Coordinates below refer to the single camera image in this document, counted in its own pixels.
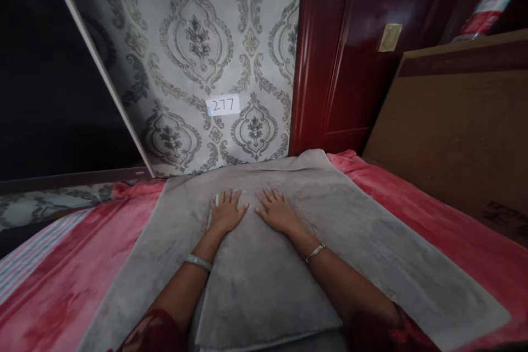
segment cardboard box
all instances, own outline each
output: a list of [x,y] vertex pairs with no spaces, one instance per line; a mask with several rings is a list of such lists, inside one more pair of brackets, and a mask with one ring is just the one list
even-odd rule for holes
[[406,52],[363,157],[528,246],[528,30]]

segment striped fabric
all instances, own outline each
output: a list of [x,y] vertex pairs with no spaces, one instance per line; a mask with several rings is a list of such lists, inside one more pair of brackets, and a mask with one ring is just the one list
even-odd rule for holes
[[57,220],[0,261],[0,305],[91,211],[85,209]]

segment towel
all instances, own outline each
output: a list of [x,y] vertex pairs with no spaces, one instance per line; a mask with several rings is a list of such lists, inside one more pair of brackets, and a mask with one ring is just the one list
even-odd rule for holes
[[508,312],[434,246],[363,193],[321,150],[171,180],[94,317],[81,351],[116,348],[207,228],[208,202],[240,189],[251,204],[223,240],[194,318],[203,350],[255,350],[342,325],[304,261],[254,213],[263,187],[286,192],[306,226],[396,301],[442,350],[509,320]]

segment bangle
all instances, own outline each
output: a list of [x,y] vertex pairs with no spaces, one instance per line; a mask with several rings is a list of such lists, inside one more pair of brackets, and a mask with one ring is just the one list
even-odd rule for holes
[[306,261],[306,264],[309,264],[309,263],[310,263],[310,259],[311,259],[312,257],[314,257],[317,253],[319,253],[323,248],[326,248],[326,245],[325,245],[324,243],[322,243],[321,245],[319,245],[319,246],[318,246],[318,247],[312,252],[312,254],[306,258],[306,260],[305,260],[305,261]]
[[205,261],[204,259],[199,258],[198,256],[189,255],[187,256],[187,259],[185,261],[190,262],[191,264],[197,265],[199,267],[202,267],[207,272],[211,272],[211,270],[213,269],[213,266],[211,265],[210,262]]

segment damask wallpaper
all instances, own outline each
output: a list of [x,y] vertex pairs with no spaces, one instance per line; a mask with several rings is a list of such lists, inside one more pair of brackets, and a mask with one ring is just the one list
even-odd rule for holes
[[74,1],[157,176],[287,155],[299,0]]
[[97,206],[113,199],[113,184],[91,184],[0,196],[0,231],[46,220],[73,208]]

